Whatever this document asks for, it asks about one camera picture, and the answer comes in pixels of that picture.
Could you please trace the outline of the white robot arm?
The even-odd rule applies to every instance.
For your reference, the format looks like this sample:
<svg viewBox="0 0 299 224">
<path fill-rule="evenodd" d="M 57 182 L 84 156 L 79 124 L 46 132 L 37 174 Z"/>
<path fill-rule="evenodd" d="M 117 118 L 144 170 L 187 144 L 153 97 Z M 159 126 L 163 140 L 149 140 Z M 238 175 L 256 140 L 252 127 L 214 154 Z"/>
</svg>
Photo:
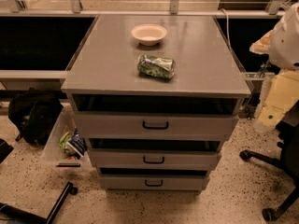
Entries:
<svg viewBox="0 0 299 224">
<path fill-rule="evenodd" d="M 299 4 L 293 4 L 272 30 L 252 43 L 250 52 L 268 55 L 280 69 L 261 88 L 254 118 L 259 133 L 273 130 L 299 101 Z"/>
</svg>

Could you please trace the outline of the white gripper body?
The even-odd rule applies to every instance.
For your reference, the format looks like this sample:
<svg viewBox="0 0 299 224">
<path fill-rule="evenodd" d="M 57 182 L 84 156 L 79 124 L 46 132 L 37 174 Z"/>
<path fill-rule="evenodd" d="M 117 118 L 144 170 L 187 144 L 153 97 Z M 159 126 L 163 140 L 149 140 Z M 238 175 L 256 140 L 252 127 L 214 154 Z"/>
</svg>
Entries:
<svg viewBox="0 0 299 224">
<path fill-rule="evenodd" d="M 256 132 L 272 131 L 299 101 L 299 72 L 282 70 L 263 81 L 260 103 L 254 113 Z"/>
</svg>

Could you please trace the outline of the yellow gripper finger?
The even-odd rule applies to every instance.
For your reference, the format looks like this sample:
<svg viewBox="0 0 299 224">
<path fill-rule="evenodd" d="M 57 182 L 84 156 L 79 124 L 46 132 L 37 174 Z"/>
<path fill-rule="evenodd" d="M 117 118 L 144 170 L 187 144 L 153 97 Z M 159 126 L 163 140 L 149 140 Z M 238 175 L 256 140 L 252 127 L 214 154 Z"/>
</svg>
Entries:
<svg viewBox="0 0 299 224">
<path fill-rule="evenodd" d="M 252 43 L 251 46 L 249 47 L 249 51 L 259 55 L 268 54 L 271 34 L 272 34 L 272 30 L 264 34 L 256 42 Z"/>
</svg>

